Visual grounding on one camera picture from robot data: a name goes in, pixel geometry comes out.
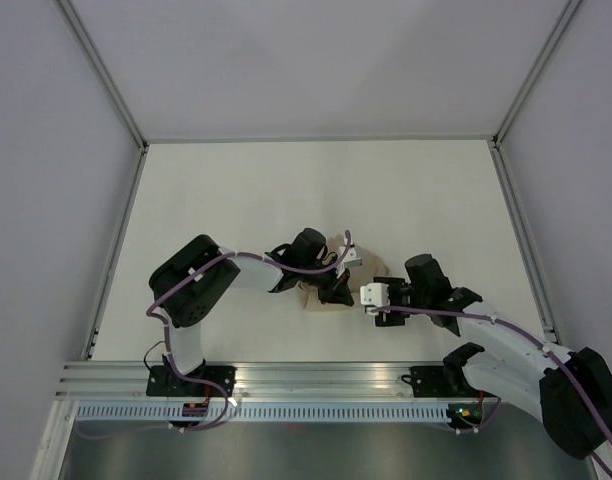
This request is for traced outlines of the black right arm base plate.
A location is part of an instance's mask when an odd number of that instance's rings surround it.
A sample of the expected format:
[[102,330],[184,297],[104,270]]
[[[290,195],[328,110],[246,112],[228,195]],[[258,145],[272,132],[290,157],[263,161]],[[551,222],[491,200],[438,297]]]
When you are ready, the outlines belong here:
[[473,388],[461,371],[440,365],[412,366],[399,380],[408,385],[415,398],[423,399],[484,399],[495,395]]

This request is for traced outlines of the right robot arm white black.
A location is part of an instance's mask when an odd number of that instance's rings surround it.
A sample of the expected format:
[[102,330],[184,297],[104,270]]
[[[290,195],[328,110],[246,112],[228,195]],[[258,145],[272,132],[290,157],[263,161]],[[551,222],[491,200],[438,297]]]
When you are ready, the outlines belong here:
[[376,277],[361,287],[361,304],[378,327],[426,315],[460,339],[442,361],[440,382],[451,394],[482,392],[506,401],[576,459],[612,445],[612,373],[599,353],[529,333],[478,293],[453,286],[429,254],[410,258],[405,270],[405,278]]

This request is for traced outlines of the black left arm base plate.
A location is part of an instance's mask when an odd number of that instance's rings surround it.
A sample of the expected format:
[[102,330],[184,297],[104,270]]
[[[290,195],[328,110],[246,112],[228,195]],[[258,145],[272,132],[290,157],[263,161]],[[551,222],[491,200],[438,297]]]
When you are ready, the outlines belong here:
[[[236,369],[232,365],[200,365],[187,373],[189,378],[210,381],[221,387],[228,396],[232,395],[235,386]],[[148,397],[223,397],[222,392],[212,385],[189,382],[179,378],[168,365],[156,365],[150,368],[146,386]]]

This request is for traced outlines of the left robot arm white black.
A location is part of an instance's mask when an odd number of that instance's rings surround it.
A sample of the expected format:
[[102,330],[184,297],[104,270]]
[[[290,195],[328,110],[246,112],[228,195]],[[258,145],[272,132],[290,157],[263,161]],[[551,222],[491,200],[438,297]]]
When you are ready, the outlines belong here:
[[205,234],[195,237],[148,281],[154,302],[146,314],[162,322],[165,352],[149,370],[147,396],[231,395],[234,367],[209,365],[200,347],[202,322],[229,289],[275,294],[305,284],[321,303],[351,307],[351,270],[361,263],[350,233],[331,250],[319,231],[305,228],[263,254],[228,250]]

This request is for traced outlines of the beige cloth napkin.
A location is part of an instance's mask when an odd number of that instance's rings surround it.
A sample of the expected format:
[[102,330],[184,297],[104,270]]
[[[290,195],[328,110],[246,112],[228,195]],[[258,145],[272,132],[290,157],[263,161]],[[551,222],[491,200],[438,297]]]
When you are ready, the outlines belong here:
[[360,287],[373,281],[376,276],[385,276],[390,273],[383,259],[362,246],[356,246],[357,254],[362,259],[360,266],[350,268],[350,279],[348,281],[349,292],[353,300],[352,306],[342,304],[322,303],[318,298],[315,287],[298,283],[297,295],[303,310],[309,313],[341,312],[351,309],[361,309]]

